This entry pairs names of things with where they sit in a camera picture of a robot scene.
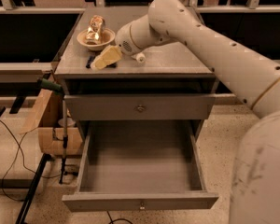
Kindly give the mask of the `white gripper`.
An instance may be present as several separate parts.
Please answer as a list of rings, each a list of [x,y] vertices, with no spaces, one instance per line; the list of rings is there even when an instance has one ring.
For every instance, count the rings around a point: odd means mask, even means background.
[[[116,46],[107,46],[95,57],[91,63],[92,70],[101,70],[122,58],[122,52],[126,55],[134,55],[143,50],[140,46],[143,26],[132,21],[121,27],[116,34]]]

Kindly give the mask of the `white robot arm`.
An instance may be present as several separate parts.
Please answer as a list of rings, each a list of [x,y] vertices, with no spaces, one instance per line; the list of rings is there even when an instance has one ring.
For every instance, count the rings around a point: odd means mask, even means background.
[[[202,25],[178,0],[154,0],[123,26],[94,60],[103,69],[122,55],[176,40],[258,117],[243,137],[231,182],[230,224],[280,224],[280,64]]]

